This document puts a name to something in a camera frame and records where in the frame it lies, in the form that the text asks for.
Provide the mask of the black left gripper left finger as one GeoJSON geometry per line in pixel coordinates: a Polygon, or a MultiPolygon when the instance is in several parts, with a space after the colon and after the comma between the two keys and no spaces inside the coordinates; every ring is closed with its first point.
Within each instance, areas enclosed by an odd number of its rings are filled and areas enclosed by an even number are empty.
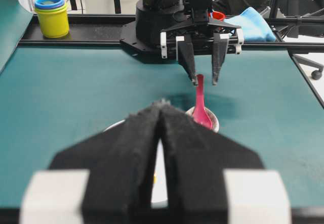
{"type": "Polygon", "coordinates": [[[129,223],[151,208],[160,106],[58,152],[50,170],[90,171],[82,214],[86,223],[129,223]]]}

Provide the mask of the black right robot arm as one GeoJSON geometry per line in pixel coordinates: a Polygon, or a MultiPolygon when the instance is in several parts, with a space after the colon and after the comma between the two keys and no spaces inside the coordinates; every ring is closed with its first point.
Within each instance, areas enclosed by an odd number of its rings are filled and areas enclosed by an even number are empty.
{"type": "Polygon", "coordinates": [[[136,5],[136,38],[157,49],[163,59],[176,59],[198,85],[195,55],[212,56],[212,84],[218,83],[228,47],[240,53],[242,28],[215,19],[212,0],[140,0],[136,5]]]}

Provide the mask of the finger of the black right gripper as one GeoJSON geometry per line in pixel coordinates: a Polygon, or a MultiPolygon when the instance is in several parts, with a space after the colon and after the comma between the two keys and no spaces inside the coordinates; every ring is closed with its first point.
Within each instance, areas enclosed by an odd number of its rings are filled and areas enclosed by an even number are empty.
{"type": "Polygon", "coordinates": [[[214,33],[212,46],[212,85],[217,85],[229,44],[229,35],[214,33]]]}
{"type": "Polygon", "coordinates": [[[190,35],[176,36],[176,56],[178,64],[187,72],[193,85],[198,85],[194,61],[194,48],[190,35]]]}

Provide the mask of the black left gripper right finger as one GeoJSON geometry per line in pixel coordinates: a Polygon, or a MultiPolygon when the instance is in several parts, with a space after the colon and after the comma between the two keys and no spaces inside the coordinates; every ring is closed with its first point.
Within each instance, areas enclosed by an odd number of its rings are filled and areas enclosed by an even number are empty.
{"type": "Polygon", "coordinates": [[[259,155],[169,104],[160,106],[159,125],[175,222],[227,223],[223,170],[263,169],[259,155]]]}

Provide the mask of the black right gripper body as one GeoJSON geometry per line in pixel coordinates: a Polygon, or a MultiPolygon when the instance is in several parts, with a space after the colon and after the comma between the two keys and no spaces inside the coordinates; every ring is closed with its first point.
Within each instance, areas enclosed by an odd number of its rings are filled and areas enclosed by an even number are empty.
{"type": "Polygon", "coordinates": [[[234,48],[232,53],[241,53],[241,46],[244,44],[242,28],[209,17],[208,13],[212,11],[212,0],[183,0],[183,5],[184,15],[189,16],[187,20],[169,29],[164,29],[163,32],[187,28],[192,32],[194,51],[208,50],[213,45],[214,33],[228,34],[228,46],[234,48]]]}

